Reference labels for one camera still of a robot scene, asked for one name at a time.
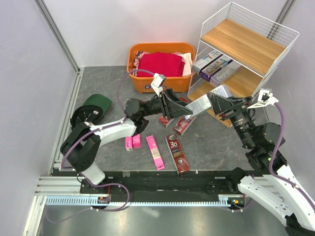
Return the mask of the silver toothpaste box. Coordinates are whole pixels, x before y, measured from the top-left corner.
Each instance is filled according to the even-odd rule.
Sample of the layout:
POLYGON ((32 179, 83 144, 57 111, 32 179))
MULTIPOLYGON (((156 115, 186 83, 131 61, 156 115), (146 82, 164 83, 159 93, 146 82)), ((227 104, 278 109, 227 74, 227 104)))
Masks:
POLYGON ((190 119, 198 116, 199 114, 208 111, 212 108, 210 102, 210 95, 219 95, 225 98, 231 97, 232 93, 229 91, 226 85, 220 85, 213 90, 207 92, 206 94, 202 95, 201 97, 197 98, 196 100, 190 102, 186 105, 186 107, 192 111, 192 115, 185 116, 185 119, 190 119))
POLYGON ((235 61, 231 62, 220 71, 216 72, 210 79, 210 83, 214 86, 222 84, 225 80, 229 79, 234 73, 240 69, 241 65, 235 61))

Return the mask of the dark red toothpaste box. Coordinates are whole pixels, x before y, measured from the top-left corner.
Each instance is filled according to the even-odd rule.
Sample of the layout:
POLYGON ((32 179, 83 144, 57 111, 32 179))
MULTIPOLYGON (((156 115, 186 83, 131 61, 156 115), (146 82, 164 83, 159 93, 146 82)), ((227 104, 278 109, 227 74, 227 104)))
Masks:
MULTIPOLYGON (((184 97, 180 97, 180 99, 182 101, 184 101, 186 104, 188 104, 188 101, 184 98, 184 97)), ((160 123, 160 125, 164 128, 167 128, 173 121, 175 120, 175 118, 172 119, 167 119, 164 116, 160 116, 158 118, 158 122, 160 123)))

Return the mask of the purple white toothpaste box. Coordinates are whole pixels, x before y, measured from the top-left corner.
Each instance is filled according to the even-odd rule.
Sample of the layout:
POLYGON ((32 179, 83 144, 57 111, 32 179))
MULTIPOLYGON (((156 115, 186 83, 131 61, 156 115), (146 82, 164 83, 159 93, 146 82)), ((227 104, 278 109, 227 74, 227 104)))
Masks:
POLYGON ((218 59, 221 55, 222 54, 219 51, 212 50, 208 54, 196 60, 196 62, 192 65, 193 71, 200 74, 205 67, 218 59))

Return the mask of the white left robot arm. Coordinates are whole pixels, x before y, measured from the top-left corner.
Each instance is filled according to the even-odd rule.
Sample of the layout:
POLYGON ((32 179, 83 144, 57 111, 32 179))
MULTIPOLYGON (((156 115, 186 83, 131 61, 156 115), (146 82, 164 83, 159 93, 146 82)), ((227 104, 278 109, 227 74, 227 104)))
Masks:
POLYGON ((149 123, 145 119, 147 116, 162 114, 165 118, 177 118, 192 113, 172 89, 166 89, 148 101, 131 98, 126 102, 125 117, 120 120, 102 125, 89 125, 87 122, 75 125, 61 145, 60 152, 64 161, 90 181, 96 193, 104 193, 108 181, 95 162, 99 147, 142 133, 149 123))

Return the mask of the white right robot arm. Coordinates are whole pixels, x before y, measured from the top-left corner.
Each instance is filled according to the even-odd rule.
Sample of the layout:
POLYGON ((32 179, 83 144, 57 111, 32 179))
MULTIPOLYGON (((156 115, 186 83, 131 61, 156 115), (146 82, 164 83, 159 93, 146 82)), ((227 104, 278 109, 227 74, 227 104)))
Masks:
POLYGON ((216 116, 230 120, 251 167, 262 172, 280 193, 276 196, 260 186, 253 176, 241 168, 235 168, 226 178, 225 187, 230 193, 242 193, 259 203, 285 226, 290 236, 315 234, 315 202, 294 176, 279 147, 285 143, 285 117, 279 101, 267 89, 261 89, 256 103, 249 97, 224 97, 214 92, 206 94, 216 116), (281 124, 268 122, 256 126, 250 111, 266 106, 276 106, 281 124))

